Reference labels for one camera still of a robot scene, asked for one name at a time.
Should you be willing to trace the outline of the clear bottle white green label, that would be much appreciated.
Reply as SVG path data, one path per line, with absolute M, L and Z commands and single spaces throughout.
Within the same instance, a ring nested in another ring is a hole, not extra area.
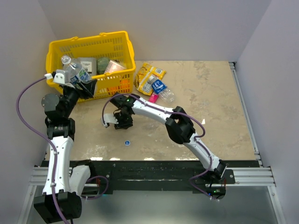
M 63 70 L 67 71 L 70 76 L 69 79 L 72 85 L 78 83 L 87 84 L 92 81 L 90 74 L 77 59 L 64 55 L 61 57 L 61 62 L 63 64 Z

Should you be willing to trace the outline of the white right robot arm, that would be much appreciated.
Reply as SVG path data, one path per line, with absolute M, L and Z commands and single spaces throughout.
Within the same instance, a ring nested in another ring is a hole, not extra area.
M 132 115 L 142 115 L 165 125 L 169 138 L 187 147 L 201 162 L 213 183 L 219 183 L 225 177 L 226 163 L 214 155 L 201 138 L 206 131 L 203 125 L 177 106 L 168 108 L 151 103 L 135 94 L 114 94 L 109 102 L 117 109 L 113 115 L 116 129 L 127 129 L 133 125 Z

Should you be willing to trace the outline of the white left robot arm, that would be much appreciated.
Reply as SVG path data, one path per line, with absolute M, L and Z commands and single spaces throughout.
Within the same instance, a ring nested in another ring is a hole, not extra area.
M 75 136 L 75 121 L 70 114 L 80 98 L 93 98 L 95 87 L 95 80 L 79 84 L 79 88 L 64 86 L 61 95 L 50 93 L 42 98 L 50 158 L 46 183 L 42 195 L 34 199 L 34 208 L 47 224 L 79 218 L 84 185 L 96 180 L 90 160 L 70 167 Z

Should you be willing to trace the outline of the clear bottle blue label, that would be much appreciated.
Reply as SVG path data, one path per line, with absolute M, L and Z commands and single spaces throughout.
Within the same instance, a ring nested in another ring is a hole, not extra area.
M 155 75 L 151 75 L 147 81 L 153 91 L 165 102 L 171 103 L 175 100 L 174 93 Z

